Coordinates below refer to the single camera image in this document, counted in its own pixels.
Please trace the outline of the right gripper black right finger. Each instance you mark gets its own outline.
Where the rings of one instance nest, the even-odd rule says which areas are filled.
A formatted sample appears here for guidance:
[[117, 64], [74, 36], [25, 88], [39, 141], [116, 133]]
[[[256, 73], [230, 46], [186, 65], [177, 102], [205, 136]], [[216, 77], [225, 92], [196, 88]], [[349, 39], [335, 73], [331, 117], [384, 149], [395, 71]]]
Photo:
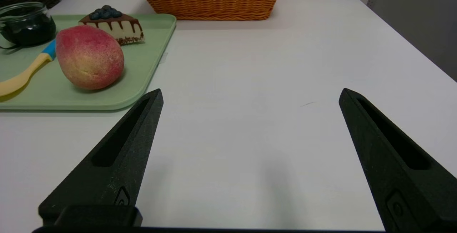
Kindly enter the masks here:
[[338, 104], [385, 230], [455, 233], [456, 178], [360, 93]]

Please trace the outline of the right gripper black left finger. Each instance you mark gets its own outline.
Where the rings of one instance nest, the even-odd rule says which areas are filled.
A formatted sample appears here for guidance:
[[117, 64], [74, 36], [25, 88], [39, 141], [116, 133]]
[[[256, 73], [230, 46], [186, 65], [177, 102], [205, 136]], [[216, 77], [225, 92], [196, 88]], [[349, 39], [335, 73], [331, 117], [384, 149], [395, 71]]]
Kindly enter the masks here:
[[164, 104], [143, 95], [39, 205], [44, 226], [139, 227], [136, 208]]

